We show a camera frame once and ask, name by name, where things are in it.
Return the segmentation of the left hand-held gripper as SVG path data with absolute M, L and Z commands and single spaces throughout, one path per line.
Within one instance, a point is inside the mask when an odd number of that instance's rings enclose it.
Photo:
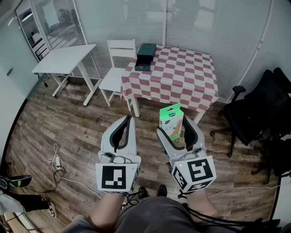
M 95 165 L 97 189 L 106 193 L 132 194 L 140 173 L 141 157 L 136 155 L 135 120 L 127 115 L 104 133 Z

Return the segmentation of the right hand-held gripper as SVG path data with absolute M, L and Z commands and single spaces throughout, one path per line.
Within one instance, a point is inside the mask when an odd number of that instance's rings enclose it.
M 214 182 L 216 170 L 212 156 L 206 153 L 204 134 L 198 125 L 187 116 L 183 116 L 182 125 L 186 148 L 177 147 L 160 127 L 157 127 L 156 134 L 165 154 L 170 158 L 171 174 L 180 192 L 190 194 Z

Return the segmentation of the green and white packet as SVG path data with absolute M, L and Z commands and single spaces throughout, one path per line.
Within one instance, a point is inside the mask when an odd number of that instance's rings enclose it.
M 184 112 L 181 104 L 177 103 L 160 109 L 160 128 L 173 141 L 180 137 Z

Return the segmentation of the dark green drawer box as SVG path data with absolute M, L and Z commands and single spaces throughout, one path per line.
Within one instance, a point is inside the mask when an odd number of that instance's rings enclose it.
M 138 52 L 135 63 L 135 71 L 150 71 L 151 62 L 156 53 L 156 44 L 142 43 Z

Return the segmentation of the person's left forearm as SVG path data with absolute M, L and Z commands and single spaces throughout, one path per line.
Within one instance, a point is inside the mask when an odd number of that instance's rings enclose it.
M 118 220 L 125 196 L 106 193 L 89 215 L 92 224 L 101 231 L 111 231 Z

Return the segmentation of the person's right forearm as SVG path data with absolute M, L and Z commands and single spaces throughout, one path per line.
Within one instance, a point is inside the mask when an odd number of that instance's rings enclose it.
M 219 213 L 209 200 L 205 189 L 194 191 L 187 196 L 188 207 L 201 214 L 218 217 Z

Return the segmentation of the white wooden chair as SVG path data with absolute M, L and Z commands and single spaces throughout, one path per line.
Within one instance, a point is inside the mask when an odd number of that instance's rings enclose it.
M 136 55 L 135 39 L 132 40 L 107 40 L 112 67 L 107 72 L 102 82 L 99 84 L 100 89 L 106 103 L 110 106 L 110 102 L 114 95 L 120 95 L 121 78 L 125 71 L 123 68 L 115 67 L 113 57 L 131 58 Z

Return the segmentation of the red white checkered tablecloth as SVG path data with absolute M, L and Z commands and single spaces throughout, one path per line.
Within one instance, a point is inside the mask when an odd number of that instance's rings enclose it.
M 150 71 L 136 71 L 134 57 L 122 74 L 121 100 L 145 98 L 204 113 L 219 98 L 215 68 L 208 54 L 157 46 Z

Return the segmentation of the person's grey shorts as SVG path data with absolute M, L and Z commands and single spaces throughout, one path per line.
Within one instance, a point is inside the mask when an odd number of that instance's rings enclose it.
M 235 228 L 204 223 L 195 226 L 184 206 L 170 198 L 144 198 L 123 208 L 112 230 L 96 227 L 85 216 L 76 217 L 62 233 L 236 233 Z

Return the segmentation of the black office chair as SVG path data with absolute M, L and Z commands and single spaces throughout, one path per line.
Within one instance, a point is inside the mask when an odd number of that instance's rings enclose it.
M 267 177 L 271 171 L 277 177 L 285 177 L 287 172 L 291 176 L 291 81 L 277 67 L 273 71 L 265 70 L 255 89 L 243 99 L 239 100 L 238 96 L 246 91 L 245 87 L 235 86 L 233 91 L 232 101 L 219 111 L 229 127 L 213 130 L 210 136 L 232 133 L 228 157 L 232 157 L 237 138 L 246 146 L 261 139 L 265 147 L 254 149 L 262 153 L 266 163 L 251 174 L 266 168 Z

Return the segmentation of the white folding table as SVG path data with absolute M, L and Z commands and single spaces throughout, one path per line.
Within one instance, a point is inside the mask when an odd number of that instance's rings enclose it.
M 90 93 L 88 94 L 83 105 L 87 106 L 90 99 L 97 90 L 101 79 L 93 85 L 85 66 L 82 60 L 96 47 L 95 44 L 90 45 L 80 45 L 80 46 L 71 46 L 64 47 L 59 49 L 51 50 L 32 70 L 32 73 L 36 74 L 64 74 L 64 79 L 61 81 L 59 77 L 55 77 L 54 80 L 57 82 L 58 87 L 53 93 L 53 97 L 56 94 L 63 90 L 65 85 L 68 83 L 68 78 L 70 77 L 71 72 L 78 67 L 82 78 L 85 80 Z

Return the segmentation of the background shelf unit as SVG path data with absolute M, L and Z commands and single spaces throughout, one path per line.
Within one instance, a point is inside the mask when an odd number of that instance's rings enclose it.
M 32 32 L 28 42 L 38 61 L 41 61 L 50 51 L 39 32 L 35 34 Z

